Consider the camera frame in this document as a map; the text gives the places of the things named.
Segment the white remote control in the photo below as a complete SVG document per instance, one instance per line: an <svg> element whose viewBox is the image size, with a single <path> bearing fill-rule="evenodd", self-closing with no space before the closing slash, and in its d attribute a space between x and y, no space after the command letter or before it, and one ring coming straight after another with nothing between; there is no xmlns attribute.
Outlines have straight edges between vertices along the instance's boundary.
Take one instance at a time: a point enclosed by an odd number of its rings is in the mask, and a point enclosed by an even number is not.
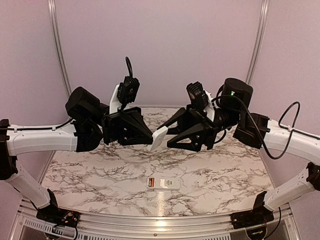
<svg viewBox="0 0 320 240"><path fill-rule="evenodd" d="M146 187L147 188L148 188L148 178L146 180ZM152 176L150 178L154 178L154 187L148 188L148 189L179 190L181 187L181 181L178 178L173 178L173 177L168 178L168 177L160 177L160 176Z"/></svg>

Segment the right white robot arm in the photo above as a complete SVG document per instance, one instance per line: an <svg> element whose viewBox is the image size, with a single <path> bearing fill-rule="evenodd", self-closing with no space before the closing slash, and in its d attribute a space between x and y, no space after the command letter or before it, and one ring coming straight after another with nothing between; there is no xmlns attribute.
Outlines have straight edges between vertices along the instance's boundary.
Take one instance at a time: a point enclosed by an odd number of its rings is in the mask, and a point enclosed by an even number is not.
<svg viewBox="0 0 320 240"><path fill-rule="evenodd" d="M205 91L200 82L187 88L190 104L180 108L161 125L172 138L169 148L198 152L202 146L212 149L217 134L234 129L233 137L246 146L264 149L267 154L278 150L308 161L295 177L279 187L260 193L247 219L258 224L267 213L283 204L320 188L320 138L297 130L293 125L249 111L253 88L237 78L227 78L216 97Z"/></svg>

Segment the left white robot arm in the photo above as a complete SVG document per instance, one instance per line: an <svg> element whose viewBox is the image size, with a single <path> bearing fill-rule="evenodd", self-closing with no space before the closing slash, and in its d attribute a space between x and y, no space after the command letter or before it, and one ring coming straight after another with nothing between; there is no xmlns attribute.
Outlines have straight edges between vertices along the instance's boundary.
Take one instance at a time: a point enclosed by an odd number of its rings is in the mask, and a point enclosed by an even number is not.
<svg viewBox="0 0 320 240"><path fill-rule="evenodd" d="M89 152L100 142L117 141L122 146L151 145L153 133L139 107L126 108L137 95L130 89L110 105L77 87L65 108L70 120L61 125L18 126L0 121L0 179L28 198L53 223L63 219L54 194L42 187L17 162L18 155L46 151Z"/></svg>

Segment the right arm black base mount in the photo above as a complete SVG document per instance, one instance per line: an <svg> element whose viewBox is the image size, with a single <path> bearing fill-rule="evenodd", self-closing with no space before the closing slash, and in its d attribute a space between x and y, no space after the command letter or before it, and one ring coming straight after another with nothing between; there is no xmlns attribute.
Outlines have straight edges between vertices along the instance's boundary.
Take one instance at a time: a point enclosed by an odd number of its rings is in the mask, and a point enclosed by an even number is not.
<svg viewBox="0 0 320 240"><path fill-rule="evenodd" d="M263 212L253 209L232 213L230 218L234 229L263 225L275 219L270 211Z"/></svg>

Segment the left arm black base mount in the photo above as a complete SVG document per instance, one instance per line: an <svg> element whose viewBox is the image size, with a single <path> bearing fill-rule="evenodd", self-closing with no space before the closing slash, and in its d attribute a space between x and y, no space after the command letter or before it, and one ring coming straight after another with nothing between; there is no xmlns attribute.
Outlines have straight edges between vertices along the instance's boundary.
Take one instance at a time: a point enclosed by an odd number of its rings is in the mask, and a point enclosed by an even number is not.
<svg viewBox="0 0 320 240"><path fill-rule="evenodd" d="M66 226L75 228L78 225L80 213L78 211L58 208L39 209L36 218L55 224L56 226Z"/></svg>

